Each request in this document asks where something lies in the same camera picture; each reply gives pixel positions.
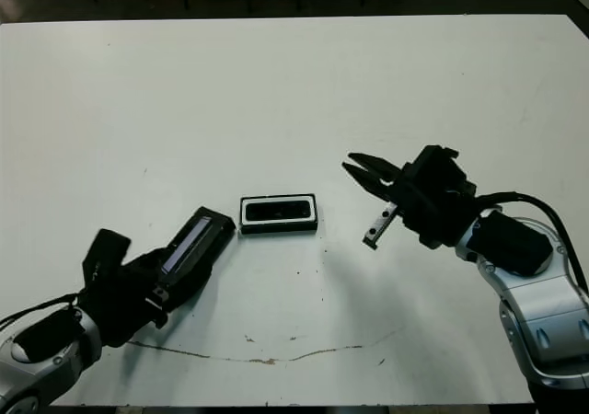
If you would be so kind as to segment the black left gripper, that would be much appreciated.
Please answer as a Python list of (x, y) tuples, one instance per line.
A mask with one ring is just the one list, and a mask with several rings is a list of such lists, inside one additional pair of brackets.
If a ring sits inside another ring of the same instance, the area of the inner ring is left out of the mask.
[(191, 269), (165, 275), (165, 310), (151, 298), (164, 277), (171, 252), (158, 247), (133, 259), (79, 295), (77, 305), (94, 321), (104, 346), (120, 347), (149, 323), (162, 328), (168, 313), (189, 301), (211, 277), (211, 269)]

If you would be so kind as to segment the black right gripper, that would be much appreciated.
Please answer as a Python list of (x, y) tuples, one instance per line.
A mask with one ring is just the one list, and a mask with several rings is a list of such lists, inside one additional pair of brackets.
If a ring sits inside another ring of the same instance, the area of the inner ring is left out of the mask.
[(372, 249), (395, 217), (400, 217), (420, 242), (435, 249), (453, 247), (475, 220), (476, 186), (456, 164), (406, 164), (349, 153), (355, 166), (342, 167), (368, 193), (387, 202), (363, 242)]

